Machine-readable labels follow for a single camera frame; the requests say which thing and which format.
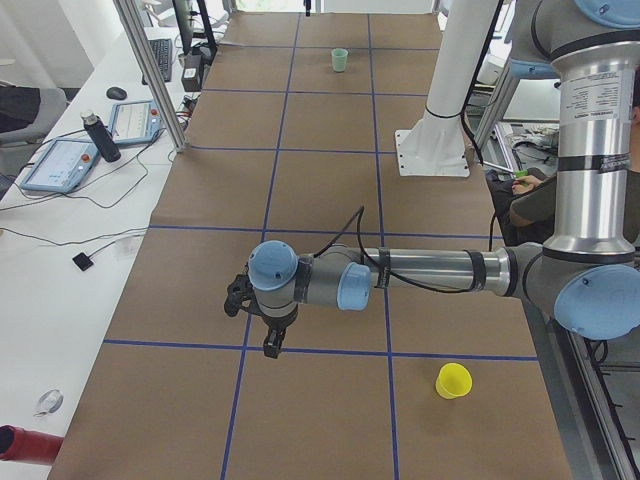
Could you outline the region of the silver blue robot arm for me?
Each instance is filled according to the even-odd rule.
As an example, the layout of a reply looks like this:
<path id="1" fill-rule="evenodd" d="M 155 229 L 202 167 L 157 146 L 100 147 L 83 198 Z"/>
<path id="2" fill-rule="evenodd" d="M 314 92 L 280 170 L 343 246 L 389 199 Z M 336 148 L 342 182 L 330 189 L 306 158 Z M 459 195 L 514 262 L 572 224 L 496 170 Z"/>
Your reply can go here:
<path id="1" fill-rule="evenodd" d="M 302 304 L 360 311 L 375 288 L 407 283 L 447 294 L 489 290 L 526 300 L 592 340 L 639 323 L 639 273 L 623 235 L 631 104 L 639 65 L 635 1 L 521 1 L 515 60 L 539 60 L 561 81 L 555 225 L 543 244 L 492 252 L 349 248 L 297 255 L 281 241 L 251 253 L 252 314 L 277 357 Z"/>

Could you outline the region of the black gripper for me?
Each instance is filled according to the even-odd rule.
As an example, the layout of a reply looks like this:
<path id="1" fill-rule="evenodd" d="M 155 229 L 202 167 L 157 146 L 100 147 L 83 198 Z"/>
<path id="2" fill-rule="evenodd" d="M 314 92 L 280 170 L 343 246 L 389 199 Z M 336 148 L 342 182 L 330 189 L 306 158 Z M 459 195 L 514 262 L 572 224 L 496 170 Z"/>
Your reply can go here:
<path id="1" fill-rule="evenodd" d="M 263 353 L 267 358 L 277 359 L 279 357 L 279 345 L 283 344 L 286 330 L 295 322 L 296 314 L 289 313 L 282 317 L 262 315 L 261 318 L 268 328 L 267 335 L 263 341 Z"/>

